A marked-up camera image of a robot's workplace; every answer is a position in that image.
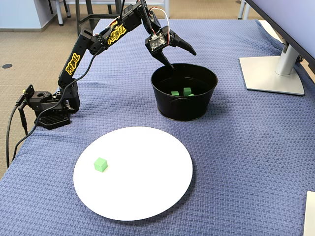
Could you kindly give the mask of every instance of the white plate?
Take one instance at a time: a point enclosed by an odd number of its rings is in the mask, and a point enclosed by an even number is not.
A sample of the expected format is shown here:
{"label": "white plate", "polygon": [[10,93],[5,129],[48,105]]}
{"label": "white plate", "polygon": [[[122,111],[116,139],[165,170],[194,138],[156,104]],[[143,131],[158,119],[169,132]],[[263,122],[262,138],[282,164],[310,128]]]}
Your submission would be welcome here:
{"label": "white plate", "polygon": [[[94,169],[107,160],[102,173]],[[177,203],[192,178],[192,161],[172,135],[149,127],[118,129],[95,140],[73,173],[76,193],[95,213],[114,220],[141,220]]]}

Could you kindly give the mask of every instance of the cable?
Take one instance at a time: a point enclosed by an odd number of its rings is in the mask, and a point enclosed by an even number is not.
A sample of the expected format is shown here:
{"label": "cable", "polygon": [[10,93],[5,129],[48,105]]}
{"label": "cable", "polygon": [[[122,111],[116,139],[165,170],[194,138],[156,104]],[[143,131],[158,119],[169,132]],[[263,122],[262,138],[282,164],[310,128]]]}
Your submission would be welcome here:
{"label": "cable", "polygon": [[16,109],[23,103],[24,101],[24,95],[21,95],[19,99],[16,101],[15,106],[11,112],[9,122],[8,122],[8,127],[6,129],[6,139],[5,139],[5,154],[6,154],[6,167],[9,168],[10,165],[10,160],[9,160],[9,134],[10,134],[10,127],[12,123],[12,118],[13,115],[16,111]]}
{"label": "cable", "polygon": [[18,108],[18,105],[15,105],[14,108],[13,108],[13,111],[12,111],[12,113],[10,115],[8,128],[6,130],[5,154],[6,154],[6,167],[7,168],[9,168],[9,165],[10,165],[10,161],[9,161],[9,134],[10,134],[10,127],[11,127],[11,122],[12,122],[13,115],[14,115],[14,113],[15,113],[17,108]]}
{"label": "cable", "polygon": [[125,5],[125,0],[123,0],[122,8],[120,10],[120,18],[122,17],[122,14],[123,14],[124,5]]}
{"label": "cable", "polygon": [[149,10],[149,12],[150,12],[150,11],[151,11],[152,9],[160,10],[160,11],[164,12],[164,14],[165,14],[165,16],[166,16],[166,19],[167,19],[167,24],[168,24],[168,36],[167,36],[167,45],[169,45],[169,36],[170,36],[170,33],[169,33],[169,31],[170,31],[170,27],[169,27],[169,21],[168,21],[168,16],[167,16],[166,12],[165,12],[165,11],[164,11],[163,9],[161,9],[161,8],[157,8],[157,7],[151,7],[151,8],[150,8],[150,10]]}
{"label": "cable", "polygon": [[91,61],[90,61],[90,64],[89,64],[87,70],[84,72],[84,74],[83,74],[82,76],[80,76],[78,79],[73,80],[70,84],[68,84],[68,85],[64,88],[64,93],[62,94],[60,100],[59,100],[54,106],[52,106],[52,107],[50,107],[50,108],[47,108],[46,110],[44,110],[44,111],[42,111],[41,113],[39,113],[39,115],[37,116],[37,119],[36,119],[36,122],[35,122],[35,125],[34,125],[33,129],[28,133],[28,135],[26,135],[24,138],[22,138],[22,139],[15,145],[15,149],[14,149],[14,154],[13,154],[12,161],[13,161],[14,158],[15,158],[16,150],[17,150],[18,146],[20,145],[21,142],[23,142],[25,139],[27,139],[27,138],[34,132],[34,130],[35,130],[36,127],[38,126],[40,117],[43,115],[43,113],[45,113],[46,111],[51,110],[51,109],[57,107],[57,106],[63,101],[63,97],[64,97],[64,95],[65,95],[65,91],[66,91],[71,85],[73,85],[75,82],[81,80],[84,76],[86,76],[86,74],[87,74],[88,71],[90,70],[90,67],[91,67],[91,65],[92,65],[92,62],[93,62],[93,60],[95,59],[95,57],[97,56],[98,52],[95,53],[94,56],[92,57],[92,59],[91,59]]}

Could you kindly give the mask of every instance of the blue blanket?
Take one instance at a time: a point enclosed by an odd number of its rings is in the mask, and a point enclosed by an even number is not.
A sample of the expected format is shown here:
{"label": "blue blanket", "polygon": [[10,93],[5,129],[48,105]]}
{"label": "blue blanket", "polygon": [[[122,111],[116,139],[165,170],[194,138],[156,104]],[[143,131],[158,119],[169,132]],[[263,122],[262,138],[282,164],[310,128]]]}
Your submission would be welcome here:
{"label": "blue blanket", "polygon": [[[95,32],[110,20],[101,20]],[[246,90],[239,57],[280,55],[258,21],[170,20],[197,56],[168,47],[171,63],[193,63],[219,79],[207,113],[190,122],[163,117],[150,82],[162,66],[144,46],[142,26],[96,57],[79,83],[70,125],[28,138],[0,182],[0,235],[302,235],[306,193],[315,191],[315,85],[300,64],[305,96]],[[75,77],[86,70],[87,52]],[[171,209],[119,222],[90,211],[73,186],[83,150],[127,126],[164,130],[188,149],[192,183]]]}

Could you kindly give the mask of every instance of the yellow logo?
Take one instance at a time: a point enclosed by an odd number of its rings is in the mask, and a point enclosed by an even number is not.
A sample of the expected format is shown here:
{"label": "yellow logo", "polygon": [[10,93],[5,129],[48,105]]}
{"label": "yellow logo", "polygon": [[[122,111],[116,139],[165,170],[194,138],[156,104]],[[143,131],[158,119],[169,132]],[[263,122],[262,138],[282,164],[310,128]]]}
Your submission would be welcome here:
{"label": "yellow logo", "polygon": [[126,31],[127,30],[125,29],[125,27],[123,25],[116,26],[115,30],[108,37],[107,43],[109,45],[111,45],[112,43],[117,41],[120,38],[120,36],[122,36],[124,33],[126,33]]}
{"label": "yellow logo", "polygon": [[68,63],[67,67],[65,68],[66,72],[68,72],[69,75],[72,75],[72,72],[77,68],[77,63],[80,60],[80,55],[77,55],[74,53],[72,55],[71,61]]}

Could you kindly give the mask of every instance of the floor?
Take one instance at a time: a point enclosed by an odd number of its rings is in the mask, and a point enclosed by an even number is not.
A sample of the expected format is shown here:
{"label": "floor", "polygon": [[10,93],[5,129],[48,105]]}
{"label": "floor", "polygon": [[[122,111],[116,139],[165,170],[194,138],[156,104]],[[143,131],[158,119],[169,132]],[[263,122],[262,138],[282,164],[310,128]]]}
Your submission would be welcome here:
{"label": "floor", "polygon": [[[240,1],[235,0],[171,0],[172,19],[237,19]],[[75,9],[70,6],[71,18],[63,9],[64,26],[55,20],[44,32],[0,32],[0,65],[7,63],[9,69],[0,67],[0,177],[6,171],[5,134],[9,115],[22,91],[32,83],[35,90],[55,91],[57,80],[77,38]],[[106,5],[95,5],[95,13],[107,13]],[[262,18],[251,10],[249,19]],[[302,63],[308,73],[307,62]],[[25,109],[29,127],[35,119],[30,108]],[[15,144],[24,136],[19,115],[13,118],[10,131],[10,156]]]}

